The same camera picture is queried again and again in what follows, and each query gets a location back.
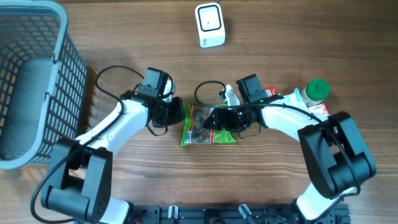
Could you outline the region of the red Kleenex tissue pack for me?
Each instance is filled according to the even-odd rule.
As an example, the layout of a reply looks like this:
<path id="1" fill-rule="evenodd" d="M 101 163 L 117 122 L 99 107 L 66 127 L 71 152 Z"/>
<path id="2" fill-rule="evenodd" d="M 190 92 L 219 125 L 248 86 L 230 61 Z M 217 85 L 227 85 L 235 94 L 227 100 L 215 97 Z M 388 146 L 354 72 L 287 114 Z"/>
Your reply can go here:
<path id="1" fill-rule="evenodd" d="M 308 110 L 311 111 L 312 113 L 316 113 L 316 114 L 329 114 L 324 103 L 308 107 Z"/>

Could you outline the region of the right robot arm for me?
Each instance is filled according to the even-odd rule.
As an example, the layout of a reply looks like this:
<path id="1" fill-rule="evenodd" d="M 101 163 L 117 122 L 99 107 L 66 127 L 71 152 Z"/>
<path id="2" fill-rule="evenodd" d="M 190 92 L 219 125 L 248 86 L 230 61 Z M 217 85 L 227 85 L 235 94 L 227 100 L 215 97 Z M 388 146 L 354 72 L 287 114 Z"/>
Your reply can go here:
<path id="1" fill-rule="evenodd" d="M 376 164 L 353 118 L 340 111 L 317 115 L 270 95 L 252 74 L 236 82 L 239 100 L 232 87 L 219 92 L 223 105 L 211 105 L 203 126 L 240 133 L 253 123 L 278 130 L 297 140 L 302 149 L 311 183 L 292 202 L 288 212 L 268 215 L 284 223 L 318 223 L 332 216 L 345 198 L 361 193 L 361 185 L 376 175 Z"/>

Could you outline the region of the mint green wipes pack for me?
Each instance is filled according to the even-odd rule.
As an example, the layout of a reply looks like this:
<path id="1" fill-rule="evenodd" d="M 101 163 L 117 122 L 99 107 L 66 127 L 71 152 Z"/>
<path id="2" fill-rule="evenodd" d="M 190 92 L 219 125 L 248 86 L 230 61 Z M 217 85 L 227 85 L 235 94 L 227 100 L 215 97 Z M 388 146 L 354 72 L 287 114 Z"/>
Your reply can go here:
<path id="1" fill-rule="evenodd" d="M 293 91 L 293 93 L 289 95 L 284 95 L 284 99 L 287 101 L 289 105 L 298 107 L 302 110 L 308 110 L 308 107 L 305 104 L 303 97 L 301 96 L 300 90 L 298 88 L 296 88 Z"/>

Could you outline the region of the green snack bag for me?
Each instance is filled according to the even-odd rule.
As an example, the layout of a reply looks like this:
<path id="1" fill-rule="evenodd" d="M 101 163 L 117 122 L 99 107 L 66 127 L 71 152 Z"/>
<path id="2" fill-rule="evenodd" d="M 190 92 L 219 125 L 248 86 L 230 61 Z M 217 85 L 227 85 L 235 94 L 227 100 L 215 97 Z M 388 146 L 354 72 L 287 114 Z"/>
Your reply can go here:
<path id="1" fill-rule="evenodd" d="M 225 129 L 218 130 L 214 129 L 211 132 L 212 137 L 211 137 L 211 143 L 212 144 L 229 144 L 229 143 L 235 143 L 236 140 L 232 137 L 231 133 Z"/>

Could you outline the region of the red candy bar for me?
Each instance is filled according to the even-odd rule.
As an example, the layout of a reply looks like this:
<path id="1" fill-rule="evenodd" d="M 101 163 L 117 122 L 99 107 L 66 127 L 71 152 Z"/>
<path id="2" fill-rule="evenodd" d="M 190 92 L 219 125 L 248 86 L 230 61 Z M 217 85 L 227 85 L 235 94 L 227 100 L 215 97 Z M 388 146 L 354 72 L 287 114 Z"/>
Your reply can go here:
<path id="1" fill-rule="evenodd" d="M 274 86 L 269 86 L 264 89 L 268 96 L 276 95 L 276 90 Z"/>

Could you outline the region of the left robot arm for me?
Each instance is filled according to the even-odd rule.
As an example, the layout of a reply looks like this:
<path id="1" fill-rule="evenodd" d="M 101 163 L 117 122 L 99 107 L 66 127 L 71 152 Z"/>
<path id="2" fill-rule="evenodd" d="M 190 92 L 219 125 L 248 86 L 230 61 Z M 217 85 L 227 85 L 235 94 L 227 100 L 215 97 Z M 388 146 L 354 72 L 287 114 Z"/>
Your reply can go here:
<path id="1" fill-rule="evenodd" d="M 30 201 L 36 220 L 47 222 L 35 210 L 39 199 L 43 208 L 66 215 L 66 222 L 141 223 L 131 202 L 111 195 L 113 159 L 139 130 L 167 130 L 185 118 L 167 72 L 149 67 L 141 78 L 121 96 L 109 94 L 117 105 L 97 126 L 53 145 L 47 173 Z"/>

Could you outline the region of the green lid jar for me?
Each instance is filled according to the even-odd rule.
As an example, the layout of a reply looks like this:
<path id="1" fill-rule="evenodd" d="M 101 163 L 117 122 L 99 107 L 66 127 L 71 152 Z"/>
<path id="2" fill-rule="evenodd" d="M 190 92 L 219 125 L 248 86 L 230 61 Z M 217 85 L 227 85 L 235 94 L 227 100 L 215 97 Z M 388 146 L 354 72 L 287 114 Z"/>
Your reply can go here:
<path id="1" fill-rule="evenodd" d="M 331 92 L 328 82 L 322 79 L 312 80 L 301 92 L 304 103 L 308 106 L 320 104 Z"/>

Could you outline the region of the clear gummy candy bag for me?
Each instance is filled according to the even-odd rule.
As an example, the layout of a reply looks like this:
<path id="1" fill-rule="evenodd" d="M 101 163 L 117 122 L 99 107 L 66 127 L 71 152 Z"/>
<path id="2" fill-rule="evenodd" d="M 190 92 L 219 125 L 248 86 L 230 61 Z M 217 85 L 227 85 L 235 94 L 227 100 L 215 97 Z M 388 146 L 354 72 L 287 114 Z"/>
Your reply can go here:
<path id="1" fill-rule="evenodd" d="M 212 108 L 183 104 L 185 113 L 185 126 L 183 129 L 181 145 L 214 144 L 215 132 L 204 128 L 203 124 L 212 112 Z"/>

